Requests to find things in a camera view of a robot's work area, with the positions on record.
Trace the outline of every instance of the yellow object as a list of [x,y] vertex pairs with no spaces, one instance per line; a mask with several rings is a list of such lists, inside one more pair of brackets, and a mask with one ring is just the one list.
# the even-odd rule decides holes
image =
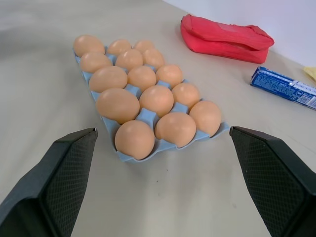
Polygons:
[[316,67],[305,67],[304,72],[307,73],[314,82],[316,82]]

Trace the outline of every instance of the blue package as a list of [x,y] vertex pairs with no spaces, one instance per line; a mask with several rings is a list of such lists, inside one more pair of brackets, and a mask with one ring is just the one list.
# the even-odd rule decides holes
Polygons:
[[250,85],[316,110],[316,88],[264,67],[258,67]]

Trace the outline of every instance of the red cloth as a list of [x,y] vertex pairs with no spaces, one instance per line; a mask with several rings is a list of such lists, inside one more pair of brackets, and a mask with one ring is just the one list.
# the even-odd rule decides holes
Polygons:
[[190,50],[252,63],[264,63],[275,42],[257,26],[226,25],[186,15],[181,35]]

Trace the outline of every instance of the white table surface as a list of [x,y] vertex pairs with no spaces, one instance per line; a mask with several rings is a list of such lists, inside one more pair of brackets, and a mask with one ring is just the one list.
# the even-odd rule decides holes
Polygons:
[[[231,138],[119,161],[72,53],[80,34],[105,44],[153,40],[230,125],[283,139],[316,170],[316,111],[249,85],[257,65],[195,54],[179,24],[186,13],[159,0],[5,0],[0,5],[0,201],[51,143],[97,127],[88,187],[73,237],[268,237]],[[270,53],[264,66],[305,83],[302,66]]]

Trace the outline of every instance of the egg tray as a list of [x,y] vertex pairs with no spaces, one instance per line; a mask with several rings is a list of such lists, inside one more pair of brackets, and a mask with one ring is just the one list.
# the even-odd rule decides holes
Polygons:
[[[114,55],[111,55],[111,54],[106,54],[106,56],[111,60],[112,64],[115,65],[116,57]],[[76,59],[76,62],[79,64],[80,58],[78,56],[76,56],[76,54],[75,54],[75,59]],[[150,65],[147,65],[147,66],[151,67],[154,70],[154,72],[156,72],[156,70],[153,66],[150,66]],[[82,74],[82,77],[84,78],[85,82],[87,83],[87,86],[89,87],[89,80],[92,76],[92,73],[82,71],[81,74]],[[170,84],[163,82],[163,81],[158,81],[157,85],[163,85],[163,86],[166,86],[169,89],[171,89]],[[133,86],[133,85],[130,85],[130,84],[127,84],[127,86],[124,89],[133,93],[137,97],[137,99],[139,99],[139,97],[142,94],[140,88]],[[93,98],[94,102],[96,102],[98,96],[100,95],[100,93],[95,92],[95,91],[91,91],[91,90],[90,90],[90,94],[91,94],[91,97]],[[187,106],[180,104],[178,102],[175,102],[170,113],[171,112],[183,112],[183,113],[188,114],[188,111],[189,110],[188,110]],[[192,141],[181,148],[177,148],[177,146],[175,144],[169,143],[165,140],[159,140],[159,139],[155,138],[155,145],[154,145],[152,152],[146,158],[144,158],[142,160],[137,160],[134,157],[125,155],[125,154],[123,154],[115,149],[115,144],[114,144],[115,134],[116,134],[117,130],[119,129],[120,124],[118,124],[114,120],[111,120],[111,119],[108,119],[108,118],[105,118],[102,116],[100,116],[100,118],[103,121],[103,123],[104,123],[110,137],[111,137],[111,144],[112,144],[115,152],[117,153],[119,159],[123,162],[130,162],[130,163],[144,162],[144,161],[152,158],[158,152],[162,152],[162,151],[166,151],[166,150],[180,150],[180,149],[186,148],[187,146],[189,146],[190,144],[192,144],[195,141],[206,141],[206,140],[215,139],[218,136],[220,136],[223,132],[228,131],[230,129],[229,125],[226,122],[222,122],[220,124],[219,129],[217,130],[215,135],[212,137],[210,137],[209,134],[206,134],[202,131],[197,130]],[[148,124],[150,126],[150,128],[152,130],[154,130],[155,125],[159,120],[159,117],[157,116],[157,114],[155,112],[152,112],[150,110],[142,108],[142,110],[140,111],[139,115],[136,117],[135,120],[145,122],[146,124]]]

